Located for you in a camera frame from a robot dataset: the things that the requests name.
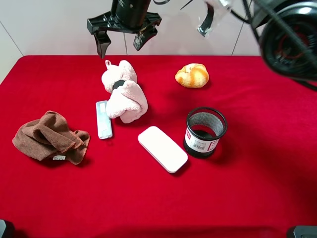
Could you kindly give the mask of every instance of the barcode label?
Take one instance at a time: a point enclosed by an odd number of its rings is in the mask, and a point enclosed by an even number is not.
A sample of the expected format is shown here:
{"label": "barcode label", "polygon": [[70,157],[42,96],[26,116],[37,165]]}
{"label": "barcode label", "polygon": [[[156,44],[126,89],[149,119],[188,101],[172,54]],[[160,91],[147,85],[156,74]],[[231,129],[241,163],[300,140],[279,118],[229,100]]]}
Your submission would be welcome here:
{"label": "barcode label", "polygon": [[185,141],[189,148],[201,153],[206,153],[215,149],[219,139],[212,141],[200,140],[195,137],[189,129],[187,129],[185,134]]}
{"label": "barcode label", "polygon": [[195,141],[193,146],[199,150],[204,150],[206,147],[206,144]]}

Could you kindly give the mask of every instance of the wii remote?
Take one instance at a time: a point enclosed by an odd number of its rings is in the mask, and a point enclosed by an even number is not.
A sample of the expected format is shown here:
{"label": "wii remote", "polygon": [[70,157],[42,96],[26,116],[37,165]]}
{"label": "wii remote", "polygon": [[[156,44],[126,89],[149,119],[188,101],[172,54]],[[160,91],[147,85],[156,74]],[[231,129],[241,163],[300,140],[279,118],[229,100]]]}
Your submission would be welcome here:
{"label": "wii remote", "polygon": [[101,101],[96,103],[98,137],[101,140],[112,137],[111,120],[106,113],[107,102]]}

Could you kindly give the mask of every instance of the bread roll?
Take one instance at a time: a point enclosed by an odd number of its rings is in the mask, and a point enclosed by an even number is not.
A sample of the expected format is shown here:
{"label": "bread roll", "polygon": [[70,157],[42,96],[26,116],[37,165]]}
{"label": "bread roll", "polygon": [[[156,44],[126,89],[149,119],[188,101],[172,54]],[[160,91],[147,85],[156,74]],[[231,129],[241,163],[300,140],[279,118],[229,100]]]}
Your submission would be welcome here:
{"label": "bread roll", "polygon": [[208,82],[209,74],[203,64],[191,63],[179,70],[175,79],[186,88],[201,88]]}

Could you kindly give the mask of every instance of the red tablecloth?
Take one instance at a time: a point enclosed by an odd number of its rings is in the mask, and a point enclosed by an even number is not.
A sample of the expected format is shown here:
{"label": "red tablecloth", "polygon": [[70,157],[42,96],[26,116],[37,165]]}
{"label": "red tablecloth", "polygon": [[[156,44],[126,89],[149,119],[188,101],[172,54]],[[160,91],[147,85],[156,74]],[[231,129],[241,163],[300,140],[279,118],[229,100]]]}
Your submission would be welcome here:
{"label": "red tablecloth", "polygon": [[[107,100],[95,56],[28,56],[0,85],[0,219],[19,237],[284,237],[317,225],[317,93],[270,72],[259,57],[109,56],[134,66],[149,111],[112,121],[99,140],[97,101]],[[174,76],[203,63],[211,82],[187,89]],[[208,106],[228,121],[209,159],[189,156],[171,175],[138,143],[156,125],[183,147],[186,116]],[[84,161],[37,162],[11,140],[46,111],[90,133]]]}

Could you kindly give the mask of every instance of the brown microfiber cloth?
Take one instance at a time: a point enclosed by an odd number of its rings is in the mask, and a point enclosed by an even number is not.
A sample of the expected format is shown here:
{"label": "brown microfiber cloth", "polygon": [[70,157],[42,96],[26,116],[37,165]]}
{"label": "brown microfiber cloth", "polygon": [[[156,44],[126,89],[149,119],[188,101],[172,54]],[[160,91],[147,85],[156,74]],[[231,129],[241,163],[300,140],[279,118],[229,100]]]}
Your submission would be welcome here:
{"label": "brown microfiber cloth", "polygon": [[77,165],[85,156],[89,140],[87,132],[72,132],[62,115],[48,111],[41,119],[21,126],[12,142],[19,151],[39,161],[66,159]]}

